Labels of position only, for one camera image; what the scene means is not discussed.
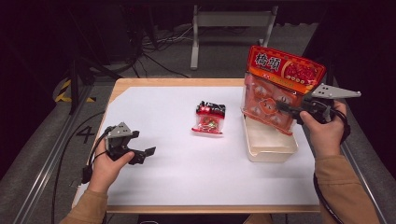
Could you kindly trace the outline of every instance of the human hand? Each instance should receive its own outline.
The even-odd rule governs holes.
[[[338,101],[334,101],[334,109],[347,114],[346,105]],[[344,133],[344,122],[340,118],[335,116],[333,121],[321,124],[306,111],[302,111],[300,117],[310,131],[311,143],[317,158],[341,154],[340,142]]]
[[[106,151],[105,140],[99,143],[95,155]],[[128,152],[118,160],[113,161],[107,153],[100,155],[93,162],[93,173],[88,190],[107,193],[111,184],[117,179],[120,169],[134,157],[133,152]]]

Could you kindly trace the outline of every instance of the red snack package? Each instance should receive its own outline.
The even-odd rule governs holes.
[[[323,65],[276,49],[250,48],[242,112],[292,135],[293,118],[276,108],[276,101],[298,106],[324,76]]]
[[[199,133],[221,134],[225,118],[225,105],[202,101],[196,108],[196,124],[191,129]]]

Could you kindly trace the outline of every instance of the plastic tray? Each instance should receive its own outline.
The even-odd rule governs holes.
[[[251,161],[284,162],[297,151],[294,136],[257,120],[244,118],[247,156]]]

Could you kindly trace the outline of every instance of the metal rod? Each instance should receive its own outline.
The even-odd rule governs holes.
[[[79,101],[84,102],[85,99],[89,96],[91,90],[92,86],[85,86],[82,90]],[[49,156],[47,157],[46,162],[44,163],[41,171],[37,176],[37,179],[35,180],[35,183],[33,184],[28,196],[25,199],[20,209],[20,212],[15,217],[15,220],[13,222],[14,224],[27,223],[30,215],[32,215],[35,206],[40,199],[40,196],[43,193],[43,190],[46,187],[60,156],[62,155],[62,150],[65,146],[66,140],[69,137],[73,124],[76,122],[76,119],[82,107],[83,104],[79,104],[76,108],[75,113],[69,115],[69,117],[67,118],[58,139],[56,140]]]
[[[342,145],[341,145],[341,150],[343,151],[343,154],[346,156],[346,159],[349,161],[349,163],[352,165],[353,169],[355,170],[355,172],[357,173],[359,179],[361,180],[361,183],[363,185],[363,188],[366,190],[366,192],[368,193],[369,197],[371,198],[375,209],[377,211],[378,216],[380,217],[380,219],[382,220],[382,223],[384,224],[388,224],[388,222],[385,220],[384,214],[382,213],[381,209],[379,208],[378,203],[375,200],[375,197],[373,195],[373,193],[371,192],[366,178],[364,177],[364,175],[361,173],[361,169],[359,168],[358,164],[356,163],[355,159],[352,156],[352,153],[349,150],[349,146],[347,144],[347,142],[345,141]]]

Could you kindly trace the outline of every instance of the black cable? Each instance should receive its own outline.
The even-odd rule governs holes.
[[[115,214],[112,214],[111,217],[108,219],[107,224],[110,224],[111,219],[113,219]]]
[[[143,64],[142,64],[142,62],[140,61],[140,60],[137,60],[139,63],[140,63],[140,65],[142,66],[142,69],[145,71],[145,75],[146,75],[146,77],[148,77],[148,71],[146,70],[146,68],[145,68],[145,66],[143,66]]]
[[[152,53],[152,52],[156,51],[156,49],[151,49],[151,48],[147,48],[147,47],[143,47],[142,50],[143,50],[143,53]]]
[[[92,151],[91,151],[91,155],[90,155],[90,158],[89,158],[89,163],[88,163],[88,165],[92,168],[92,165],[93,165],[93,155],[95,154],[95,150],[98,148],[98,146],[99,146],[99,144],[100,144],[100,142],[106,137],[106,135],[108,135],[108,133],[110,133],[111,132],[111,130],[113,130],[114,129],[114,127],[107,127],[106,129],[105,129],[105,131],[102,133],[102,135],[100,135],[100,137],[96,140],[96,142],[95,142],[95,145],[93,146],[93,149],[92,149]]]
[[[79,57],[79,60],[78,60],[78,61],[81,62],[81,63],[85,63],[86,65],[89,65],[90,67],[93,67],[93,68],[95,68],[96,70],[102,72],[102,73],[105,74],[106,76],[113,77],[113,78],[116,79],[116,80],[119,79],[119,78],[122,78],[122,76],[113,73],[112,71],[110,71],[110,70],[107,69],[106,67],[103,67],[102,65],[99,65],[99,64],[97,64],[97,63],[91,61],[91,60],[88,59],[88,58],[85,58],[85,57],[82,57],[82,56],[81,56],[81,57]]]
[[[51,223],[54,224],[55,223],[55,199],[56,199],[56,190],[58,188],[58,181],[59,181],[59,174],[61,172],[61,167],[62,167],[62,161],[64,160],[64,153],[66,152],[67,146],[70,143],[70,140],[72,139],[72,137],[74,136],[74,134],[77,132],[77,130],[84,124],[86,123],[88,120],[93,119],[96,116],[99,116],[101,114],[105,114],[105,111],[99,112],[97,114],[94,114],[92,116],[90,116],[89,118],[85,119],[83,122],[81,122],[78,127],[72,132],[72,134],[70,135],[70,137],[67,139],[66,144],[64,145],[64,149],[62,151],[62,155],[61,158],[59,159],[59,163],[58,163],[58,170],[56,173],[56,177],[55,177],[55,184],[53,186],[53,192],[52,192],[52,207],[51,207]]]
[[[137,77],[139,77],[139,78],[140,78],[139,74],[137,73],[137,70],[136,70],[136,68],[135,68],[134,66],[132,66],[132,69],[134,70],[134,74],[135,74]]]
[[[102,156],[102,155],[105,154],[105,153],[106,153],[106,151],[103,151],[103,152],[97,154],[97,155],[93,158],[92,164],[96,161],[96,159],[97,159],[98,157]]]
[[[235,28],[235,27],[224,27],[221,30],[225,31],[225,32],[230,32],[230,33],[235,34],[235,35],[241,35],[247,30],[247,27],[240,28],[240,29],[242,29],[242,31],[239,31],[239,32],[235,31],[236,29],[237,28]]]
[[[329,203],[326,201],[326,199],[324,198],[320,188],[319,188],[319,184],[318,184],[318,179],[317,176],[314,173],[314,187],[315,187],[315,192],[318,195],[318,198],[320,200],[320,202],[322,203],[322,205],[324,206],[324,208],[326,209],[326,211],[329,212],[330,216],[332,217],[332,219],[334,219],[334,221],[338,224],[344,224],[344,222],[340,219],[340,217],[338,217],[334,211],[332,210],[332,208],[330,207]]]
[[[150,60],[152,60],[153,62],[155,62],[155,63],[158,64],[160,67],[162,67],[163,69],[165,69],[166,71],[168,71],[168,72],[170,72],[170,73],[177,74],[177,75],[181,75],[181,76],[183,76],[183,77],[188,77],[188,76],[186,76],[186,75],[184,75],[184,74],[181,74],[181,73],[179,73],[179,72],[175,72],[175,71],[172,71],[172,70],[166,68],[165,66],[163,66],[162,64],[158,63],[158,62],[155,61],[153,58],[151,58],[150,56],[148,56],[146,53],[143,53],[143,55],[144,55],[145,57],[149,58]]]
[[[312,101],[312,103],[316,103],[318,105],[322,105],[323,108],[327,108],[327,105],[323,104],[320,101]],[[344,134],[343,134],[343,138],[341,139],[341,143],[343,143],[346,140],[346,138],[350,135],[350,125],[347,122],[347,116],[343,112],[333,108],[330,108],[330,111],[333,112],[335,116],[337,116],[338,118],[340,118],[341,121],[344,122]]]
[[[187,37],[183,37],[183,36],[184,36],[184,35],[189,35],[189,34],[191,33],[191,31],[192,31],[192,27],[190,27],[189,29],[187,29],[187,30],[185,30],[185,31],[180,31],[180,32],[179,32],[180,35],[176,35],[175,32],[172,32],[172,34],[169,35],[168,37],[165,37],[165,36],[164,36],[164,37],[160,38],[160,40],[157,39],[157,44],[160,44],[160,45],[158,45],[158,48],[143,47],[143,49],[151,50],[150,52],[146,52],[146,53],[151,53],[151,52],[154,52],[154,51],[156,51],[156,50],[158,50],[158,51],[163,51],[163,50],[165,50],[165,49],[171,47],[172,45],[174,45],[174,44],[176,44],[176,43],[180,43],[180,42],[182,42],[183,40],[185,40]]]
[[[122,73],[122,72],[125,72],[126,70],[128,70],[131,66],[133,66],[134,65],[134,63],[127,63],[126,65],[124,65],[123,67],[120,67],[120,68],[116,68],[116,69],[114,69],[114,70],[110,70],[111,72],[113,72],[113,73],[116,73],[116,74],[120,74],[120,73]],[[103,73],[103,72],[93,72],[93,75],[94,76],[97,76],[97,77],[104,77],[104,76],[106,76],[106,74],[105,73]]]

